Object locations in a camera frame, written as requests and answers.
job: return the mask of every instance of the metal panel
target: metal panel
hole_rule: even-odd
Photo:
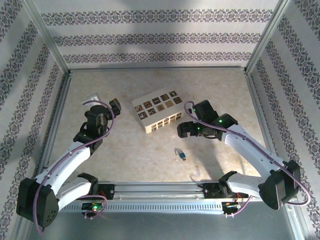
[[[82,202],[73,202],[61,213],[79,213]],[[109,201],[105,213],[210,213],[222,214],[221,202],[119,202]]]
[[[62,212],[45,229],[43,236],[39,236],[32,226],[27,239],[293,240],[295,236],[284,208],[274,211],[263,202],[251,202],[246,210],[234,218],[194,213],[106,212],[101,217],[89,220],[78,212]]]

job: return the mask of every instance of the floral pattern stripe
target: floral pattern stripe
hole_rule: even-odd
[[[320,41],[320,7],[316,0],[294,0],[294,4],[308,22],[314,32],[314,35]]]
[[[0,8],[0,43],[21,9],[22,3],[19,0],[7,0]]]
[[[313,164],[318,169],[318,174],[320,174],[320,143],[318,142],[318,137],[316,137],[316,132],[310,124],[305,107],[297,94],[296,88],[290,79],[289,73],[278,53],[277,48],[275,47],[274,42],[272,40],[269,41],[265,49],[270,57],[281,86],[283,87],[283,91],[291,106],[295,120],[301,130],[301,134],[303,134],[303,140],[308,146],[308,151],[312,156],[311,159]]]
[[[266,23],[271,9],[172,9],[42,13],[47,26],[129,23]]]
[[[16,144],[22,123],[25,120],[25,116],[31,104],[32,97],[36,91],[40,76],[49,58],[49,54],[50,51],[47,45],[44,44],[22,91],[16,111],[13,113],[12,121],[9,123],[7,130],[5,131],[6,134],[4,135],[0,144],[0,180],[2,179],[2,174],[5,172],[5,167],[8,164],[8,160],[11,157],[13,147]]]
[[[309,218],[313,222],[313,227],[315,228],[315,234],[320,239],[320,222],[319,222],[320,212],[319,212],[319,207],[317,206],[317,200],[313,196],[314,192],[312,190],[310,190],[311,185],[310,185],[310,182],[308,181],[308,176],[306,176],[306,171],[302,167],[300,156],[297,154],[296,145],[292,140],[291,133],[288,130],[287,122],[284,118],[283,111],[279,105],[279,101],[277,100],[277,97],[275,95],[274,89],[272,87],[270,78],[267,73],[267,70],[266,70],[266,68],[263,64],[263,61],[261,59],[259,59],[259,61],[256,64],[256,70],[258,71],[258,74],[260,77],[259,81],[262,81],[262,84],[263,84],[263,87],[265,90],[265,94],[268,98],[268,101],[269,101],[269,104],[270,104],[270,107],[271,107],[271,110],[273,113],[273,117],[276,120],[278,131],[281,134],[281,139],[282,139],[284,148],[287,152],[287,157],[290,160],[296,161],[300,165],[301,181],[306,186],[306,188],[309,190],[309,192],[311,194],[311,202],[307,205],[306,210],[309,212]],[[259,103],[262,107],[264,118],[267,122],[267,127],[268,127],[268,131],[270,133],[270,136],[271,136],[272,143],[273,143],[274,147],[276,147],[275,142],[274,142],[274,138],[272,135],[272,131],[271,131],[270,126],[268,124],[268,118],[265,114],[265,111],[263,110],[263,103],[259,97],[259,92],[258,92],[258,89],[256,86],[256,81],[253,78],[252,74],[251,74],[251,77],[252,77],[255,91],[258,95]],[[302,196],[304,196],[304,199],[306,199],[306,195],[303,192],[301,194],[302,194]]]
[[[260,33],[140,33],[55,36],[58,47],[130,44],[256,44]]]
[[[248,61],[251,52],[147,52],[64,55],[67,64],[182,61]]]
[[[15,47],[11,58],[4,67],[0,76],[0,111],[2,110],[2,106],[5,104],[6,98],[16,81],[22,64],[25,62],[27,54],[37,35],[38,31],[36,26],[30,21]]]
[[[298,38],[294,28],[291,26],[288,18],[284,16],[278,25],[283,39],[285,40],[291,55],[293,56],[296,65],[298,66],[304,81],[310,89],[315,103],[320,104],[320,74],[315,67],[315,64],[309,57],[308,52],[303,46],[303,43]]]
[[[0,218],[0,239],[6,239],[6,237],[8,237],[6,236],[8,226],[12,221],[12,217],[16,214],[19,184],[26,177],[27,169],[34,154],[34,149],[46,115],[47,107],[51,100],[53,89],[56,85],[59,71],[59,66],[55,62],[51,69],[50,76],[46,82],[46,86],[43,91],[39,105],[37,107],[37,112],[34,116],[30,132],[26,137],[25,146],[23,148],[22,154],[18,162],[19,167],[17,169],[17,172],[14,174],[13,181],[10,183],[11,187],[9,193],[6,196],[7,200],[5,201],[4,206],[2,207],[3,211],[1,212]]]

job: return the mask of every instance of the white box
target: white box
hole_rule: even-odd
[[[173,87],[139,97],[132,105],[146,134],[185,116],[184,102]]]

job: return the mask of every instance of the cable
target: cable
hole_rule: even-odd
[[[242,212],[243,209],[245,209],[245,207],[248,205],[249,201],[251,200],[252,195],[248,197],[247,201],[245,202],[245,204],[243,205],[243,207],[241,207],[237,212],[232,213],[232,214],[224,214],[225,217],[234,217],[235,215],[239,214]]]
[[[64,155],[54,166],[53,168],[51,168],[51,170],[48,172],[48,174],[43,178],[42,182],[40,183],[38,189],[35,192],[34,195],[34,200],[33,200],[33,209],[32,209],[32,214],[33,214],[33,222],[35,224],[35,229],[38,232],[39,235],[42,235],[44,232],[44,228],[42,229],[42,231],[40,231],[39,229],[39,225],[38,225],[38,218],[37,218],[37,202],[38,202],[38,197],[39,197],[39,193],[41,188],[45,185],[45,183],[47,182],[48,178],[50,177],[50,175],[70,156],[72,156],[74,153],[76,153],[77,151],[79,151],[82,148],[85,148],[86,146],[89,146],[97,141],[100,141],[101,139],[103,139],[104,137],[106,137],[109,132],[111,131],[114,122],[115,122],[115,114],[112,111],[111,107],[109,107],[106,103],[102,102],[102,101],[97,101],[97,100],[90,100],[90,101],[86,101],[85,103],[83,103],[83,105],[89,104],[89,103],[98,103],[101,104],[102,106],[106,107],[107,109],[109,109],[109,111],[111,112],[111,116],[112,116],[112,122],[111,122],[111,126],[110,128],[106,131],[106,133],[100,137],[98,137],[95,140],[89,141],[81,146],[76,147],[75,149],[71,150],[70,152],[68,152],[66,155]]]
[[[234,202],[237,202],[239,199],[239,193],[236,193],[236,199],[234,200]]]
[[[104,206],[103,206],[103,209],[102,209],[101,211],[99,211],[98,213],[95,212],[95,211],[93,211],[93,210],[88,210],[88,211],[86,211],[86,212],[84,213],[84,218],[88,218],[88,216],[87,216],[88,213],[95,213],[94,216],[91,216],[91,217],[90,217],[91,220],[92,220],[92,219],[95,219],[95,218],[98,217],[100,214],[102,214],[103,211],[104,211],[104,210],[106,209],[106,207],[107,207],[107,202],[108,202],[108,200],[107,200],[107,198],[106,198],[105,196],[102,196],[102,195],[85,195],[85,196],[79,197],[78,199],[85,199],[85,198],[101,198],[101,199],[103,199],[103,202],[104,202],[105,204],[104,204]]]
[[[277,167],[279,167],[282,171],[284,171],[290,178],[293,179],[293,181],[295,181],[302,189],[303,191],[305,192],[306,196],[307,196],[307,200],[305,202],[302,202],[302,203],[295,203],[295,202],[287,202],[287,204],[289,205],[294,205],[294,206],[306,206],[310,203],[311,201],[311,195],[310,195],[310,192],[308,191],[308,189],[301,183],[301,181],[299,179],[297,179],[295,176],[293,176],[285,167],[281,166],[277,161],[275,161],[269,154],[267,154],[264,150],[262,150],[257,144],[255,144],[255,142],[253,142],[250,138],[247,138],[245,135],[242,135],[241,133],[239,132],[236,132],[236,131],[233,131],[233,130],[230,130],[230,129],[226,129],[224,127],[221,127],[221,126],[215,126],[215,125],[211,125],[211,124],[208,124],[204,121],[201,121],[199,119],[197,119],[196,117],[194,117],[191,113],[189,113],[188,109],[187,109],[187,104],[192,104],[192,106],[195,105],[195,103],[193,101],[187,101],[185,104],[184,104],[184,110],[186,112],[186,114],[192,118],[193,120],[195,120],[196,122],[206,126],[206,127],[209,127],[209,128],[213,128],[213,129],[217,129],[217,130],[221,130],[221,131],[224,131],[224,132],[229,132],[231,134],[234,134],[234,135],[237,135],[238,137],[248,141],[252,146],[254,146],[262,155],[264,155],[267,159],[269,159],[273,164],[275,164]]]

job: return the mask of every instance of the small blue object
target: small blue object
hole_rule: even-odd
[[[185,161],[185,160],[186,160],[186,155],[185,155],[185,153],[184,153],[184,152],[179,153],[179,157],[180,157],[183,161]]]

